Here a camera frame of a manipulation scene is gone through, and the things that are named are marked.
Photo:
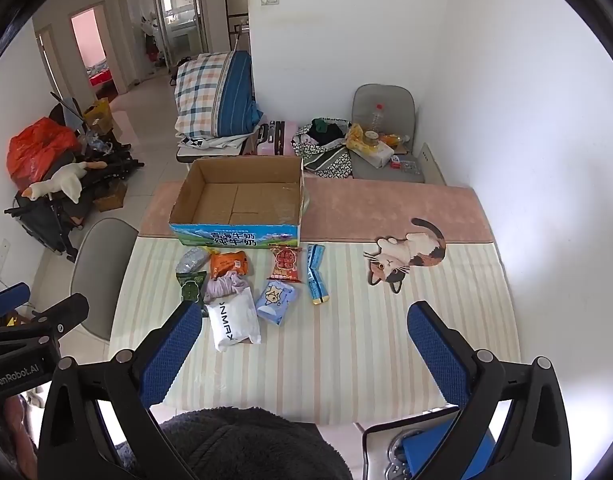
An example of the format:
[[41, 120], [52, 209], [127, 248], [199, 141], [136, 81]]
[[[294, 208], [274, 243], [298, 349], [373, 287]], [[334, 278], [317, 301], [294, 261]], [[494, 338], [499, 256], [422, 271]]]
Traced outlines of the lilac cloth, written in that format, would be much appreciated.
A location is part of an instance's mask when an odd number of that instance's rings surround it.
[[249, 287], [249, 282], [241, 274], [231, 270], [207, 282], [203, 300], [206, 304], [210, 304], [220, 298], [241, 294]]

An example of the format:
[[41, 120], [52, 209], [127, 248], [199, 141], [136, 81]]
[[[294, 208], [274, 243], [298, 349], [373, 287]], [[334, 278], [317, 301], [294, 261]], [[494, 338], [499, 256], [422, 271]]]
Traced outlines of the orange snack packet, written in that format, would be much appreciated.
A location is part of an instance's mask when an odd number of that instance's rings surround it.
[[210, 274], [212, 280], [217, 280], [230, 271], [235, 271], [239, 275], [247, 275], [249, 271], [249, 260], [247, 254], [240, 252], [213, 252], [210, 255]]

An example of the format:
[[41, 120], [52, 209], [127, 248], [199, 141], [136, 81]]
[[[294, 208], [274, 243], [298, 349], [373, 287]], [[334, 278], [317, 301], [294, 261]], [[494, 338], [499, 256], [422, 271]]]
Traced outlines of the red floral snack packet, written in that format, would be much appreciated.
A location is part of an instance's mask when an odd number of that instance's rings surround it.
[[270, 280], [300, 283], [300, 247], [275, 245], [270, 248], [274, 262]]

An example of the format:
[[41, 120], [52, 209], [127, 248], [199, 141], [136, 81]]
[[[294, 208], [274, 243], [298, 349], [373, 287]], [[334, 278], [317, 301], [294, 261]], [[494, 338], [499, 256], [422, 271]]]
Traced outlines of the grey chair left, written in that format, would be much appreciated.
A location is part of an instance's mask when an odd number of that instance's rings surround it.
[[70, 292], [83, 295], [90, 310], [82, 326], [109, 341], [116, 304], [138, 231], [116, 218], [97, 221], [86, 233], [73, 268]]

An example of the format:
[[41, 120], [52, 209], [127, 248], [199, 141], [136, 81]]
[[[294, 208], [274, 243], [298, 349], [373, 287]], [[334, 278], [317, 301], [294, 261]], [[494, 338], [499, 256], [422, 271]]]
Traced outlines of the black fuzzy garment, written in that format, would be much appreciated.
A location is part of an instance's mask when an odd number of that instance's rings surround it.
[[262, 408], [177, 415], [161, 430], [199, 479], [349, 479], [349, 466], [313, 424]]

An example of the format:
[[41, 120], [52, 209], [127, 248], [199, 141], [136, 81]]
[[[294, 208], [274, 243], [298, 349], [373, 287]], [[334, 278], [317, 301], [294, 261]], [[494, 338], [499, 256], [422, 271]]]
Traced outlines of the white goose plush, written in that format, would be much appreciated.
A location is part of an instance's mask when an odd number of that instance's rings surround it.
[[81, 179], [86, 176], [87, 171], [107, 167], [106, 162], [72, 162], [58, 169], [50, 179], [31, 184], [21, 195], [35, 202], [46, 195], [61, 192], [72, 203], [77, 204], [83, 188]]

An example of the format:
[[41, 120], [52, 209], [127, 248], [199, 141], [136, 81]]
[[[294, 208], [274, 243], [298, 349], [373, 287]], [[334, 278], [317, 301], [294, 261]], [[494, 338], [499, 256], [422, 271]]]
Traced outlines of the silver yellow scrubbing sponge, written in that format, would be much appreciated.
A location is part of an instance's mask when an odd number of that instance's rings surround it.
[[175, 268], [176, 274], [198, 272], [211, 258], [211, 253], [204, 247], [192, 247], [184, 253]]

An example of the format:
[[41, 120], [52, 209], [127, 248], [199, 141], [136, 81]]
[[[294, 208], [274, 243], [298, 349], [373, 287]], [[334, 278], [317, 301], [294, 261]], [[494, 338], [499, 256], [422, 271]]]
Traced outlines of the blue cartoon tissue pack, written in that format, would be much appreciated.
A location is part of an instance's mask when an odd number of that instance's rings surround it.
[[271, 280], [266, 283], [256, 300], [256, 314], [277, 326], [282, 325], [290, 304], [296, 301], [298, 291], [289, 283]]

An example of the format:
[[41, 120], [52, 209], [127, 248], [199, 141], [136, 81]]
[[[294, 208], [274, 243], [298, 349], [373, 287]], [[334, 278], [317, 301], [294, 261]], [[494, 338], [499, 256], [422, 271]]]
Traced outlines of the open cardboard box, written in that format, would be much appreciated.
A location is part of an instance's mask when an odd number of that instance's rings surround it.
[[190, 166], [169, 226], [186, 246], [296, 247], [304, 203], [297, 156], [200, 158]]

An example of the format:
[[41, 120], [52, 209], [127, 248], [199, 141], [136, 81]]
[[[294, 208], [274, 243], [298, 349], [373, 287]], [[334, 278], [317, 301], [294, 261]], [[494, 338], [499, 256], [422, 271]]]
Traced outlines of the plaid folded quilt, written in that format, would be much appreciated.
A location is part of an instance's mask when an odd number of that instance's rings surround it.
[[188, 139], [249, 134], [263, 116], [247, 51], [202, 53], [178, 66], [174, 101], [176, 132]]

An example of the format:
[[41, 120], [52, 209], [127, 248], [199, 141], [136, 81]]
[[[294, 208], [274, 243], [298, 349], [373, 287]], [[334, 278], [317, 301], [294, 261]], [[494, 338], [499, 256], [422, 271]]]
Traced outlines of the pink suitcase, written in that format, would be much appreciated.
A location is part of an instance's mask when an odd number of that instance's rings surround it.
[[298, 132], [296, 122], [264, 122], [260, 125], [256, 154], [262, 156], [293, 156], [292, 139]]

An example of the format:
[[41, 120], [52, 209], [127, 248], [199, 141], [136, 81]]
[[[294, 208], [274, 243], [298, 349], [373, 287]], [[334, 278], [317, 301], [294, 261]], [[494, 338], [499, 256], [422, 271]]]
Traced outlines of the patterned black white bag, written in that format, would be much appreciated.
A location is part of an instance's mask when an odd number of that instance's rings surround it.
[[352, 176], [352, 158], [346, 147], [351, 124], [344, 119], [314, 118], [298, 129], [291, 140], [303, 169], [316, 177], [347, 179]]

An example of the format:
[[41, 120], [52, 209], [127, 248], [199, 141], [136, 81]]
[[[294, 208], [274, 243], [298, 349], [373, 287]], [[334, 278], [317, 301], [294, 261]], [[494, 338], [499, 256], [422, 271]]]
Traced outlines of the white tissue box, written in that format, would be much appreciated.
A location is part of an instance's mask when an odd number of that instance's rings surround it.
[[376, 169], [389, 165], [391, 158], [395, 155], [392, 148], [381, 141], [376, 145], [368, 145], [364, 142], [352, 142], [349, 144], [349, 149]]

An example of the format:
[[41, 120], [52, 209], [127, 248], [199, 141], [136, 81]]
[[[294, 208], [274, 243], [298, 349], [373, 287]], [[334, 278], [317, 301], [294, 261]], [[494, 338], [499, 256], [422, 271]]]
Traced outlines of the grey chair back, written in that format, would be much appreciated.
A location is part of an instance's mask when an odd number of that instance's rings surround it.
[[376, 169], [351, 153], [353, 177], [363, 180], [423, 183], [425, 177], [413, 154], [417, 128], [417, 110], [413, 95], [406, 88], [394, 84], [363, 84], [354, 94], [352, 122], [364, 131], [370, 130], [372, 112], [376, 105], [384, 106], [384, 122], [378, 139], [385, 144], [396, 143], [393, 151], [399, 162]]

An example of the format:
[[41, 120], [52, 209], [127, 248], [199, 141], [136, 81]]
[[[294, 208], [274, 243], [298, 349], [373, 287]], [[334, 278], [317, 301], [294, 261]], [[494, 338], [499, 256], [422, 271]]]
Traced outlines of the black stroller frame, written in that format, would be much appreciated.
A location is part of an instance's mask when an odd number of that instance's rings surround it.
[[64, 194], [56, 198], [48, 194], [38, 200], [30, 200], [17, 193], [12, 206], [5, 209], [4, 214], [15, 219], [45, 249], [75, 263], [79, 249], [73, 246], [70, 233], [81, 231], [84, 220], [68, 214], [65, 203]]

